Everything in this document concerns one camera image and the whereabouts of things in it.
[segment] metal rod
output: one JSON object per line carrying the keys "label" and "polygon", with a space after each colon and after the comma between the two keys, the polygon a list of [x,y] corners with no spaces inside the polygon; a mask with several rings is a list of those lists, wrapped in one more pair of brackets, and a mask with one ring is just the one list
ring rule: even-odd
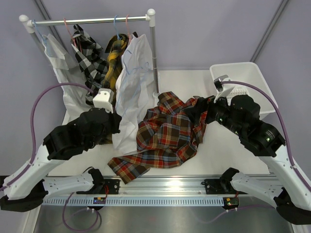
{"label": "metal rod", "polygon": [[156,64],[156,27],[150,27],[151,33],[151,51],[152,51],[152,61],[153,61],[153,70],[154,70],[154,79],[155,79],[155,94],[159,94],[159,79],[157,73],[157,64]]}
{"label": "metal rod", "polygon": [[286,6],[288,5],[288,3],[290,2],[290,0],[282,0],[282,2],[280,3],[280,5],[278,6],[274,16],[272,17],[272,20],[269,23],[269,26],[267,27],[266,31],[264,32],[252,58],[251,58],[251,62],[256,62],[256,60],[258,59],[258,56],[260,55],[263,47],[265,46],[266,42],[268,41],[269,37],[271,36],[271,33],[275,27],[275,25],[279,22],[279,19],[281,17],[281,15],[283,14]]}
{"label": "metal rod", "polygon": [[[117,17],[116,22],[125,22],[126,17]],[[144,21],[146,16],[134,16],[128,17],[127,21]],[[74,19],[66,20],[66,23],[69,24],[86,24],[86,23],[112,23],[114,18],[90,18],[90,19]],[[65,25],[63,20],[45,20],[45,21],[36,21],[37,26],[56,26],[56,25]]]}

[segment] black bracket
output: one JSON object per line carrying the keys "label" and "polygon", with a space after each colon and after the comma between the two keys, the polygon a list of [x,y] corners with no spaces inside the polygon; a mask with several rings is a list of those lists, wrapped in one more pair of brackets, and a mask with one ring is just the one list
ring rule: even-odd
{"label": "black bracket", "polygon": [[223,208],[225,210],[231,210],[234,208],[238,208],[240,204],[240,199],[238,197],[235,198],[223,198],[224,200],[224,206]]}
{"label": "black bracket", "polygon": [[[109,195],[117,195],[119,194],[119,189],[120,189],[120,180],[118,179],[104,179],[104,186],[103,188],[99,191],[99,192],[96,192],[96,194],[106,194],[106,190],[105,190],[105,187],[108,188],[108,194]],[[77,194],[94,194],[92,191],[86,191],[86,192],[83,192],[83,191],[80,191],[80,192],[77,192]]]}
{"label": "black bracket", "polygon": [[221,186],[220,179],[205,179],[201,182],[205,187],[206,194],[217,195],[217,194],[236,194],[237,191],[230,185],[230,188],[226,191]]}

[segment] stainless steel surface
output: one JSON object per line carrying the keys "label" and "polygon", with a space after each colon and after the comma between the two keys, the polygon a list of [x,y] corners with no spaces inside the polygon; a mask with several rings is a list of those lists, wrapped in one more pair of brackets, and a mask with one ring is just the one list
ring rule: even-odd
{"label": "stainless steel surface", "polygon": [[[256,198],[241,197],[242,206],[264,204]],[[69,217],[81,207],[70,207]],[[104,207],[99,212],[101,225],[94,233],[292,233],[291,224],[282,219],[275,209],[250,208],[226,213],[206,224],[223,212],[221,207]],[[42,206],[34,233],[70,233],[62,224],[62,207]],[[68,220],[76,229],[89,227],[95,214],[82,212]]]}
{"label": "stainless steel surface", "polygon": [[151,50],[152,50],[152,61],[155,79],[155,93],[159,94],[159,80],[156,64],[156,27],[150,27],[150,34],[151,34]]}
{"label": "stainless steel surface", "polygon": [[[117,17],[116,22],[125,22],[126,17]],[[146,16],[133,16],[128,17],[127,21],[143,21],[146,20]],[[89,19],[73,19],[66,20],[66,23],[69,24],[86,24],[86,23],[112,23],[114,18],[89,18]],[[45,20],[45,21],[36,21],[37,26],[54,26],[54,25],[65,25],[63,20]]]}
{"label": "stainless steel surface", "polygon": [[262,51],[264,45],[266,44],[267,40],[269,39],[274,27],[276,26],[277,22],[280,20],[281,15],[283,14],[286,6],[288,5],[288,3],[290,2],[290,0],[282,0],[280,5],[278,6],[272,20],[270,21],[266,31],[264,32],[252,58],[251,58],[251,62],[256,62],[260,52]]}

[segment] metal pole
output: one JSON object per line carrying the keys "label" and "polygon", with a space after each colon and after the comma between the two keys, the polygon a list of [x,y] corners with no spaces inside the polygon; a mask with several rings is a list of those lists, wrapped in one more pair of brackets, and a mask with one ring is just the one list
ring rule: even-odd
{"label": "metal pole", "polygon": [[155,94],[159,94],[159,79],[157,73],[157,64],[156,64],[156,27],[150,27],[151,33],[151,50],[152,50],[152,61],[154,69],[154,79],[155,79]]}
{"label": "metal pole", "polygon": [[[146,16],[135,16],[128,17],[127,21],[144,21]],[[69,24],[86,24],[86,23],[112,23],[114,18],[90,18],[90,19],[74,19],[66,20],[66,23]],[[116,22],[125,22],[126,17],[117,17]],[[56,25],[65,25],[63,20],[45,20],[45,21],[36,21],[37,26],[56,26]],[[34,21],[31,20],[28,22],[28,26],[34,27]]]}
{"label": "metal pole", "polygon": [[40,39],[38,38],[37,34],[36,33],[31,33],[30,36],[33,38],[33,40],[37,44],[37,46],[39,47],[40,51],[43,52],[43,54],[44,54],[44,46],[41,43]]}
{"label": "metal pole", "polygon": [[154,79],[155,79],[155,92],[154,97],[156,98],[159,95],[159,79],[157,72],[157,63],[156,63],[156,18],[155,10],[149,9],[147,12],[150,34],[151,34],[151,50],[152,50],[152,61],[153,61],[153,70],[154,70]]}
{"label": "metal pole", "polygon": [[267,27],[265,33],[263,34],[252,58],[251,58],[251,62],[256,62],[259,54],[261,53],[264,45],[266,44],[266,42],[268,41],[268,38],[270,37],[275,25],[277,24],[277,22],[279,21],[281,15],[283,14],[286,6],[288,5],[288,3],[290,2],[290,0],[282,0],[282,2],[280,3],[280,5],[278,6],[272,20],[269,23],[269,26]]}

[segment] blue hanger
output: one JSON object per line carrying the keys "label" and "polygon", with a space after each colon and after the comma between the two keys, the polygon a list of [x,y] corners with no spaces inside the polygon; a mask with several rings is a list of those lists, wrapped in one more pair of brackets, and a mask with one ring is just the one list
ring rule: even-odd
{"label": "blue hanger", "polygon": [[118,17],[118,15],[115,16],[114,20],[113,20],[113,26],[115,27],[115,30],[117,32],[117,37],[118,37],[118,40],[121,40],[121,38],[119,37],[119,33],[118,33],[118,29],[116,27],[116,17]]}
{"label": "blue hanger", "polygon": [[37,27],[37,24],[34,20],[34,25],[35,25],[35,29],[36,31],[38,32],[38,34],[40,35],[41,39],[43,40],[43,43],[45,45],[45,47],[47,48],[47,52],[48,52],[48,55],[50,56],[50,51],[49,51],[49,48],[48,48],[48,45],[47,45],[47,40],[46,38],[43,37],[43,35],[41,34],[41,32],[39,31],[38,27]]}

